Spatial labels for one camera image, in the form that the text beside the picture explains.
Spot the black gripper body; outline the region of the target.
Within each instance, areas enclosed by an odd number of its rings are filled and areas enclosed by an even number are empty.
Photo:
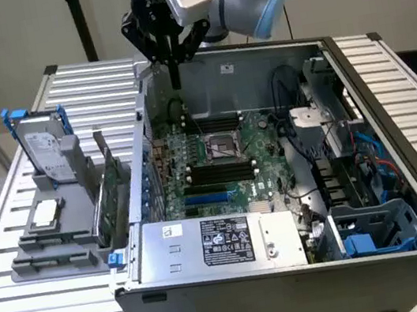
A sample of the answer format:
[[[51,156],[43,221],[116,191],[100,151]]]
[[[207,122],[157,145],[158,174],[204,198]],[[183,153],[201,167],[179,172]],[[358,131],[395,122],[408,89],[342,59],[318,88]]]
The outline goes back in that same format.
[[[131,12],[147,37],[179,36],[180,27],[172,17],[166,0],[131,0]]]

